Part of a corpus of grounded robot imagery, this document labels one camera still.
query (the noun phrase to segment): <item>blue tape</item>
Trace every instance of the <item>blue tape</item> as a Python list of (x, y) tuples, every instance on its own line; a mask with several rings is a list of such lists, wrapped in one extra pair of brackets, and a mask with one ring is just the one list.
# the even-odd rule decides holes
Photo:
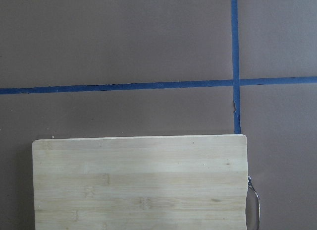
[(317, 76), (241, 79), (240, 85), (278, 85), (278, 84), (305, 84), (317, 83)]
[(179, 81), (179, 82), (112, 84), (112, 85), (70, 85), (70, 86), (48, 86), (48, 87), (34, 87), (34, 88), (1, 88), (0, 95), (62, 93), (62, 92), (82, 92), (82, 91), (111, 91), (111, 90), (177, 89), (177, 88), (218, 87), (218, 86), (232, 86), (232, 80)]
[(232, 68), (233, 68), (233, 113), (234, 133), (241, 133), (240, 124), (240, 71), (239, 71), (239, 32), (238, 32), (238, 0), (231, 0), (232, 29)]

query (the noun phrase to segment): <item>metal handle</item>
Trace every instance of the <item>metal handle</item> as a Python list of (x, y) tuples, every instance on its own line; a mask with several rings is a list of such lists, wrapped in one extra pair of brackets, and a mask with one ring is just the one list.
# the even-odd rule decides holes
[(259, 198), (258, 193), (256, 192), (256, 190), (254, 189), (254, 187), (252, 185), (250, 176), (248, 176), (248, 187), (255, 193), (255, 196), (256, 196), (256, 199), (257, 199), (257, 203), (258, 203), (257, 204), (257, 206), (258, 206), (258, 209), (257, 209), (258, 222), (257, 222), (257, 229), (256, 230), (259, 230), (260, 229), (260, 221), (261, 221), (261, 216), (260, 216), (260, 198)]

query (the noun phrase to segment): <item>bamboo board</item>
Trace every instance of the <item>bamboo board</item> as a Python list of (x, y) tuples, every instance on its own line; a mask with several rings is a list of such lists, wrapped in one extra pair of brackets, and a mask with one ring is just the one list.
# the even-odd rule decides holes
[(36, 230), (245, 230), (244, 135), (37, 140)]

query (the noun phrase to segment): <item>gray floor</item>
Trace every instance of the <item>gray floor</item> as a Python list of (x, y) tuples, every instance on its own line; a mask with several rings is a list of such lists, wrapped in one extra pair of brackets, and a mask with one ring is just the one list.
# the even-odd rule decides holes
[[(317, 0), (238, 0), (240, 76), (317, 76)], [(230, 0), (0, 0), (0, 88), (232, 78)], [(241, 87), (262, 230), (317, 229), (317, 84)], [(233, 133), (232, 87), (0, 95), (0, 229), (33, 230), (32, 141)]]

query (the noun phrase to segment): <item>vertical blue tape strip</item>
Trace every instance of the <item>vertical blue tape strip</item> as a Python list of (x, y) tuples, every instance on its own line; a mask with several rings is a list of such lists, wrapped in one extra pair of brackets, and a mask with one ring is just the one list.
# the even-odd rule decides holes
[(239, 33), (238, 33), (238, 0), (231, 0), (232, 29), (232, 66), (233, 66), (233, 102), (234, 133), (241, 133), (240, 125), (240, 71), (239, 71)]

